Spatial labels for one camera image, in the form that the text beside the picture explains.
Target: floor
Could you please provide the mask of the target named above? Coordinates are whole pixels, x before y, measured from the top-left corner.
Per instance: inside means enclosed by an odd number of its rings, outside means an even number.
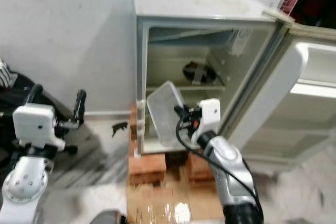
[[[77,143],[79,152],[57,156],[41,210],[42,223],[89,224],[106,209],[126,214],[128,130],[111,137],[111,126],[122,121],[87,120],[68,135],[68,143]],[[336,151],[332,146],[277,179],[258,176],[265,223],[336,223],[335,183]]]

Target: transparent plastic tray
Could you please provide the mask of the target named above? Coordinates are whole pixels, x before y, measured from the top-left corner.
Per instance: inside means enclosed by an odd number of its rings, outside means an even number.
[[[157,136],[164,146],[179,145],[175,129],[179,117],[174,111],[174,106],[182,107],[183,98],[179,90],[171,81],[166,81],[147,97],[147,107]],[[181,138],[186,139],[186,131],[181,131]]]

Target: black cable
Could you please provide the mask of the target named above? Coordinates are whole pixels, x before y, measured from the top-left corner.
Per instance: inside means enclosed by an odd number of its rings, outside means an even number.
[[[225,169],[224,167],[222,167],[220,164],[212,161],[210,158],[204,156],[203,154],[193,150],[192,148],[190,148],[187,144],[185,144],[183,142],[183,140],[181,139],[180,137],[180,125],[182,122],[184,122],[185,119],[188,118],[188,115],[184,115],[181,117],[181,119],[178,121],[177,123],[177,126],[176,126],[176,137],[177,137],[177,140],[187,149],[189,150],[190,152],[192,152],[193,154],[199,156],[200,158],[203,158],[205,159],[208,163],[212,164],[213,166],[217,167],[218,169],[222,170],[223,172],[227,173],[229,176],[231,176],[233,179],[235,179],[238,183],[240,183],[248,192],[249,194],[251,194],[251,196],[253,197],[253,199],[255,200],[256,202],[256,205],[257,205],[257,209],[258,209],[258,212],[259,212],[259,215],[260,215],[260,218],[262,221],[264,221],[264,213],[262,211],[262,208],[261,208],[261,204],[260,204],[260,201],[259,201],[259,197],[257,195],[257,190],[255,189],[256,191],[256,194],[247,186],[244,184],[244,182],[242,182],[239,178],[237,178],[235,175],[233,175],[230,171],[228,171],[227,169]]]

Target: white refrigerator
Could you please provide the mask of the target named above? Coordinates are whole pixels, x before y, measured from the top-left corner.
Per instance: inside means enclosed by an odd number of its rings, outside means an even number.
[[[334,140],[336,32],[296,24],[257,0],[134,0],[140,154],[163,145],[146,98],[172,81],[185,103],[219,98],[219,134],[253,170],[291,169]],[[190,80],[191,62],[215,79]]]

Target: white wall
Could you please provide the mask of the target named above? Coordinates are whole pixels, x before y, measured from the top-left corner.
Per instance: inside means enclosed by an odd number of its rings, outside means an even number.
[[[128,110],[134,43],[133,0],[0,0],[0,57],[69,108],[85,88],[87,111]]]

